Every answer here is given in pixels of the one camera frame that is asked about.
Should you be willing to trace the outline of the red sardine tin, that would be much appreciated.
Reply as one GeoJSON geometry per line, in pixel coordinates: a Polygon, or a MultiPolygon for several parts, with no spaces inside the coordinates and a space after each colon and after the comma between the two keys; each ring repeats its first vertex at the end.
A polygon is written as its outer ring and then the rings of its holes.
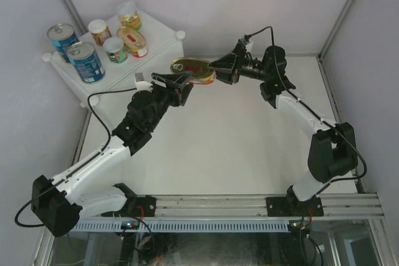
{"type": "Polygon", "coordinates": [[[141,58],[147,55],[146,39],[136,29],[130,26],[122,26],[117,30],[117,37],[123,40],[126,50],[134,57],[141,58]]]}
{"type": "Polygon", "coordinates": [[[208,85],[216,80],[216,72],[209,68],[210,63],[205,59],[180,57],[171,63],[170,70],[174,74],[192,72],[189,83],[208,85]]]}

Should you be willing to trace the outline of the yellow can with plastic lid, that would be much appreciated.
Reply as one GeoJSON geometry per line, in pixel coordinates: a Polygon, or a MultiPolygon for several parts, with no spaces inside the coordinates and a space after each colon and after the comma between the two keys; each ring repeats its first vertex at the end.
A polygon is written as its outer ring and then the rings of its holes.
{"type": "Polygon", "coordinates": [[[110,37],[103,43],[103,48],[108,58],[115,64],[121,64],[127,60],[125,44],[119,37],[110,37]]]}

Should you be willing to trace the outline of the green can with plastic lid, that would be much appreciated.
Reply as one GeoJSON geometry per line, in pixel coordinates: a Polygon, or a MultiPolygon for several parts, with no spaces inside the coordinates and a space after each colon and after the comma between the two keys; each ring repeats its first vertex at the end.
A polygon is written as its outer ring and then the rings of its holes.
{"type": "Polygon", "coordinates": [[[123,26],[130,26],[138,31],[142,27],[142,21],[134,1],[119,4],[117,7],[117,16],[123,26]]]}

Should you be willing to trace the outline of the pink portrait labelled can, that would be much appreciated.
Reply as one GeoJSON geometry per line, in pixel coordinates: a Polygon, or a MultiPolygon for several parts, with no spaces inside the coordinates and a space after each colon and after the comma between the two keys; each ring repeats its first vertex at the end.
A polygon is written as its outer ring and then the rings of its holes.
{"type": "Polygon", "coordinates": [[[97,45],[103,45],[112,36],[107,23],[102,19],[92,20],[87,27],[97,45]]]}

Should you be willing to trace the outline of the dark blue tall can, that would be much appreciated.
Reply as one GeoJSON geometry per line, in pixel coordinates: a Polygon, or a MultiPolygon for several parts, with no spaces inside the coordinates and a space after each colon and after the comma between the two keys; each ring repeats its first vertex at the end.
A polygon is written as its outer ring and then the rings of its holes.
{"type": "Polygon", "coordinates": [[[92,43],[71,45],[67,49],[67,57],[84,83],[97,83],[104,78],[105,69],[92,43]]]}

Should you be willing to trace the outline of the light blue labelled can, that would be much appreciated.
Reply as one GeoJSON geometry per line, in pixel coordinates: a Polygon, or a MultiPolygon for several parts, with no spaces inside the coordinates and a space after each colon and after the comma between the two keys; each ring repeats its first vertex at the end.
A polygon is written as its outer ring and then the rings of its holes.
{"type": "Polygon", "coordinates": [[[75,34],[74,28],[70,24],[61,23],[49,28],[47,31],[48,38],[52,41],[56,51],[66,63],[70,63],[67,56],[67,49],[79,42],[75,34]]]}

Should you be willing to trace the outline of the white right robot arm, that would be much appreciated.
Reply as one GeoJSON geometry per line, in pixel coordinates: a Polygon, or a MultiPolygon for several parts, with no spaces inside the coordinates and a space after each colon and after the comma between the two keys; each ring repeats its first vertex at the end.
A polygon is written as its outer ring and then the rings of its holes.
{"type": "Polygon", "coordinates": [[[283,197],[266,199],[272,217],[324,214],[318,195],[331,183],[346,181],[347,173],[358,165],[353,127],[326,119],[307,104],[286,76],[286,53],[271,45],[262,60],[251,57],[242,43],[232,52],[210,63],[216,78],[234,84],[244,76],[260,81],[262,98],[276,110],[289,115],[310,140],[308,170],[283,197]]]}

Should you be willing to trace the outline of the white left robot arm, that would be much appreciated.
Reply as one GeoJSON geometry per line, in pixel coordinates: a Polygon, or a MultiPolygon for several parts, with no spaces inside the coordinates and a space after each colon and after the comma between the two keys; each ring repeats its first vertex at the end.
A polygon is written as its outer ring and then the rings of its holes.
{"type": "Polygon", "coordinates": [[[104,145],[50,179],[35,179],[31,210],[54,237],[66,235],[81,219],[104,212],[123,216],[135,212],[137,195],[124,183],[115,183],[104,192],[88,194],[86,190],[101,175],[143,148],[169,107],[186,103],[193,88],[192,74],[153,73],[150,88],[133,94],[126,115],[104,145]]]}

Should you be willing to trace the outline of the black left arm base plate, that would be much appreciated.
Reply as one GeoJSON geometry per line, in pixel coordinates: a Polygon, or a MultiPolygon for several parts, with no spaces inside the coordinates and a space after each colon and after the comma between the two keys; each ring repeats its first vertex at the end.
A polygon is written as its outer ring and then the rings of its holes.
{"type": "Polygon", "coordinates": [[[119,211],[101,213],[102,217],[154,217],[156,211],[156,198],[153,196],[139,196],[128,199],[119,211]]]}

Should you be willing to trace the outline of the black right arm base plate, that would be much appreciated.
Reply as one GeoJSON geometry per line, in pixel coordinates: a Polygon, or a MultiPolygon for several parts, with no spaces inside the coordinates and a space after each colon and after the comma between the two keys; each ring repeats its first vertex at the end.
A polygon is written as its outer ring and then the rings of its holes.
{"type": "Polygon", "coordinates": [[[266,208],[269,217],[302,216],[305,212],[309,213],[309,211],[312,211],[313,216],[324,216],[322,201],[315,196],[303,202],[287,196],[267,197],[266,208]]]}

